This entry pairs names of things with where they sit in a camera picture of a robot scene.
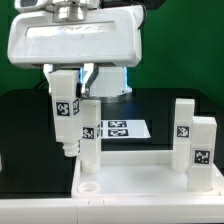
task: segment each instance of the white base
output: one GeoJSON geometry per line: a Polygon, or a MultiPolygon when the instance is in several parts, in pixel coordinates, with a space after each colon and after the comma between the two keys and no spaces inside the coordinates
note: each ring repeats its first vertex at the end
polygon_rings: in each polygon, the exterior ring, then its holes
{"type": "Polygon", "coordinates": [[[1,200],[0,223],[224,222],[224,178],[215,165],[212,191],[188,192],[171,160],[172,151],[103,152],[100,173],[84,175],[77,159],[72,199],[1,200]]]}

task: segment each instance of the white pillar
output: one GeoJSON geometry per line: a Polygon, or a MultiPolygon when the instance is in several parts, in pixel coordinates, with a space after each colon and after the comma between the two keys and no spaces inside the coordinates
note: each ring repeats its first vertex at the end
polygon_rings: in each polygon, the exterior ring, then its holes
{"type": "Polygon", "coordinates": [[[82,137],[80,100],[76,97],[78,71],[59,70],[50,74],[56,141],[64,144],[65,156],[79,153],[82,137]]]}
{"type": "Polygon", "coordinates": [[[177,172],[186,172],[189,167],[194,107],[193,99],[176,99],[172,168],[177,172]]]}
{"type": "Polygon", "coordinates": [[[213,160],[217,124],[213,117],[194,117],[191,161],[188,170],[188,189],[212,189],[213,160]]]}
{"type": "Polygon", "coordinates": [[[83,136],[80,140],[82,172],[94,174],[100,170],[101,102],[83,100],[81,104],[83,136]]]}

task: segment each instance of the white block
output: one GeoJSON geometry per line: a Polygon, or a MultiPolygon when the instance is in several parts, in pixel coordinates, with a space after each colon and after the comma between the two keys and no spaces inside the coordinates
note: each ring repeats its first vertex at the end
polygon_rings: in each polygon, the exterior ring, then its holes
{"type": "Polygon", "coordinates": [[[189,167],[194,107],[193,99],[176,99],[172,168],[177,172],[189,167]]]}
{"type": "Polygon", "coordinates": [[[189,123],[194,116],[195,102],[193,99],[176,99],[175,122],[189,123]]]}
{"type": "Polygon", "coordinates": [[[80,100],[76,97],[78,71],[59,70],[50,74],[55,133],[57,142],[64,143],[66,156],[76,156],[82,137],[80,100]]]}
{"type": "Polygon", "coordinates": [[[100,170],[101,154],[101,102],[99,100],[83,100],[82,128],[80,140],[80,159],[82,172],[93,174],[100,170]]]}
{"type": "Polygon", "coordinates": [[[212,190],[213,160],[217,124],[214,118],[194,117],[188,190],[212,190]]]}
{"type": "Polygon", "coordinates": [[[189,143],[176,143],[174,145],[174,152],[172,158],[172,168],[177,172],[187,172],[190,162],[190,149],[189,143]]]}

